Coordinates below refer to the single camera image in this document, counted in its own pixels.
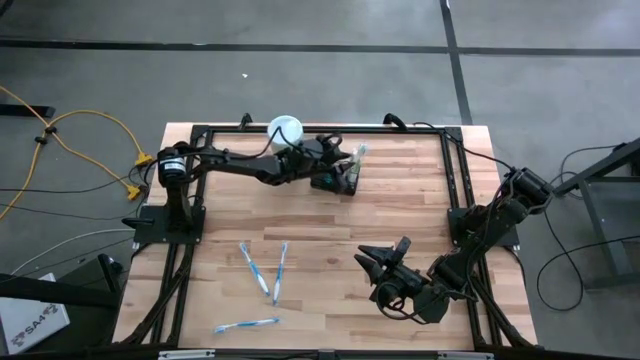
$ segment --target white cable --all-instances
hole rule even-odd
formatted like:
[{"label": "white cable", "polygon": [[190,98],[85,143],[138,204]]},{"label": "white cable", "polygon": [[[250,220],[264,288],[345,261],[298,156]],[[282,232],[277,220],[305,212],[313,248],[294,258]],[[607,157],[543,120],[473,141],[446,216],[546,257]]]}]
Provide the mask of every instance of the white cable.
[{"label": "white cable", "polygon": [[39,258],[41,258],[44,255],[52,252],[53,250],[59,248],[60,246],[62,246],[64,244],[67,244],[67,243],[70,243],[72,241],[80,240],[80,239],[86,238],[87,236],[93,236],[93,235],[98,235],[98,234],[106,234],[106,233],[113,233],[113,232],[129,232],[129,231],[135,231],[135,230],[133,230],[133,229],[106,229],[106,230],[92,231],[90,233],[86,233],[86,234],[82,234],[82,235],[78,235],[78,236],[72,237],[71,239],[67,239],[67,240],[61,242],[60,244],[55,245],[55,246],[43,251],[42,253],[32,257],[31,259],[27,260],[24,264],[18,266],[15,270],[13,270],[11,272],[11,275],[15,275],[23,267],[25,267],[25,266],[29,265],[30,263],[38,260]]}]

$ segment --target white cup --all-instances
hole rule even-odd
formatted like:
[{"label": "white cup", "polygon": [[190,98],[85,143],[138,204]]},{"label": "white cup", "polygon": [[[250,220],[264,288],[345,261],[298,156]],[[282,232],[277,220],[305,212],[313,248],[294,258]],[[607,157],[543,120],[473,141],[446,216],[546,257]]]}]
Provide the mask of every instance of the white cup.
[{"label": "white cup", "polygon": [[269,139],[273,136],[273,133],[276,132],[278,127],[280,127],[282,131],[279,131],[271,142],[271,151],[274,154],[289,147],[290,145],[287,144],[287,141],[297,145],[298,142],[304,138],[302,123],[293,116],[282,115],[271,120],[267,127],[267,136],[269,136]]}]

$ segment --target floor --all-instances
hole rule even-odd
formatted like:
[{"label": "floor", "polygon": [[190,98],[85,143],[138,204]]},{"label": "floor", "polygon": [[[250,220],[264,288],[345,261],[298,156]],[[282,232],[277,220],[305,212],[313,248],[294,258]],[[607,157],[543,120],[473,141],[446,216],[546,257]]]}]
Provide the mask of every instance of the floor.
[{"label": "floor", "polygon": [[[109,112],[125,121],[149,152],[157,149],[169,121],[239,121],[250,112],[257,121],[287,113],[305,122],[380,123],[385,113],[394,112],[408,122],[487,125],[497,157],[551,179],[562,157],[574,149],[637,137],[640,71],[635,70],[640,56],[637,50],[606,49],[640,48],[640,2],[449,0],[448,4],[453,28],[443,21],[439,0],[19,0],[0,19],[2,37],[381,45],[378,50],[393,53],[362,48],[360,52],[234,52],[222,51],[222,46],[218,51],[189,52],[0,48],[0,84],[32,104],[54,106],[57,114],[81,108]],[[514,51],[507,56],[437,50],[456,42],[467,49],[592,49],[590,54],[596,56],[585,56],[582,50],[572,56],[553,51],[547,55]],[[566,55],[567,50],[556,52]],[[10,153],[0,162],[10,171],[3,173],[0,187],[22,185],[34,148],[31,139],[40,131],[35,120],[0,118],[2,148]],[[72,147],[118,174],[125,174],[135,159],[131,141],[110,122],[79,116],[61,123],[60,132]],[[568,168],[581,169],[606,153],[581,153],[570,159]],[[57,145],[47,145],[32,188],[80,189],[107,181],[101,170]],[[12,196],[0,193],[0,202],[9,202]],[[123,188],[116,185],[85,194],[29,193],[18,205],[92,217],[132,210]],[[568,248],[595,241],[580,202],[555,201],[549,216]],[[114,227],[122,225],[117,220],[87,221],[14,209],[0,222],[0,254],[10,255],[3,256],[0,271],[10,272],[63,239]],[[585,293],[573,311],[549,310],[540,301],[534,280],[559,247],[541,216],[528,218],[518,234],[539,343],[555,350],[637,356],[640,287]],[[32,272],[36,265],[42,268],[126,235],[87,238],[23,271]],[[102,252],[128,266],[128,242]],[[585,278],[603,271],[601,253],[592,249],[576,254]],[[46,271],[60,276],[77,266],[75,259]],[[542,276],[542,293],[556,306],[570,305],[578,290],[566,261],[550,266]]]}]

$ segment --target wooden tabletop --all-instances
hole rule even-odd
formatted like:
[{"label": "wooden tabletop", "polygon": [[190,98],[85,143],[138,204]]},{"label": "wooden tabletop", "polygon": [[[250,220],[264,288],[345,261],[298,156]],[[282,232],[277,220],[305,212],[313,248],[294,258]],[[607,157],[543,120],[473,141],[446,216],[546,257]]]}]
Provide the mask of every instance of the wooden tabletop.
[{"label": "wooden tabletop", "polygon": [[[162,146],[188,141],[192,125],[167,124]],[[462,132],[470,150],[492,154],[487,127],[464,126]],[[406,265],[426,271],[436,257],[451,249],[446,222],[449,198],[438,137],[343,137],[343,151],[351,151],[363,141],[369,147],[354,197],[311,189],[308,180],[271,187],[249,177],[209,173],[205,234],[195,251],[181,347],[473,348],[464,301],[452,302],[439,324],[387,319],[368,300],[373,288],[353,259],[360,244],[390,246],[408,236],[412,246],[405,256]],[[246,154],[259,152],[266,141],[265,134],[214,137],[216,147]],[[457,157],[452,154],[459,175]],[[496,165],[472,155],[467,159],[476,201],[487,203],[499,185]],[[464,205],[462,193],[459,198]],[[149,202],[162,205],[165,199],[164,189],[154,179]],[[281,301],[273,307],[256,284],[238,243],[247,243],[273,289],[285,240],[289,241],[289,251]],[[129,335],[158,297],[167,248],[164,244],[151,245],[133,260],[114,341]],[[535,342],[518,264],[501,248],[492,249],[487,261],[497,303],[525,338]],[[172,300],[169,314],[173,314],[173,306]],[[489,339],[482,305],[479,312],[483,334]],[[281,323],[211,333],[217,325],[273,316],[280,317]],[[165,320],[163,337],[171,319],[167,316]]]}]

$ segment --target toothbrush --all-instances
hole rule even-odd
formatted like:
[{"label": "toothbrush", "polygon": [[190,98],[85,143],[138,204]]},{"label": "toothbrush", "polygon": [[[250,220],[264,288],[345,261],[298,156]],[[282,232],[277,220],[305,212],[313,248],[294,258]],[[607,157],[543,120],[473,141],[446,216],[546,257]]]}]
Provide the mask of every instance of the toothbrush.
[{"label": "toothbrush", "polygon": [[257,320],[257,321],[241,321],[241,322],[237,322],[237,323],[233,323],[233,324],[227,324],[227,325],[220,325],[220,326],[216,326],[216,328],[213,330],[214,334],[222,334],[223,332],[227,331],[230,328],[234,328],[234,327],[251,327],[251,326],[262,326],[262,325],[269,325],[269,324],[276,324],[280,322],[280,318],[270,318],[270,319],[265,319],[265,320]]},{"label": "toothbrush", "polygon": [[244,258],[247,259],[247,263],[249,264],[249,269],[251,269],[251,272],[253,273],[253,276],[256,278],[256,281],[260,285],[260,288],[262,289],[264,294],[266,296],[271,295],[271,293],[269,292],[269,287],[267,287],[267,283],[264,281],[264,278],[262,277],[262,274],[260,274],[260,270],[258,270],[258,266],[256,266],[256,264],[253,262],[253,260],[251,260],[251,257],[249,256],[249,251],[247,250],[247,245],[245,245],[243,242],[241,242],[240,243],[240,250],[242,250],[242,253],[244,254]]},{"label": "toothbrush", "polygon": [[273,306],[278,305],[278,297],[280,296],[280,285],[282,284],[282,273],[284,272],[284,256],[287,254],[289,244],[285,241],[282,243],[282,255],[280,256],[280,266],[278,266],[278,276],[276,284],[273,288]]}]

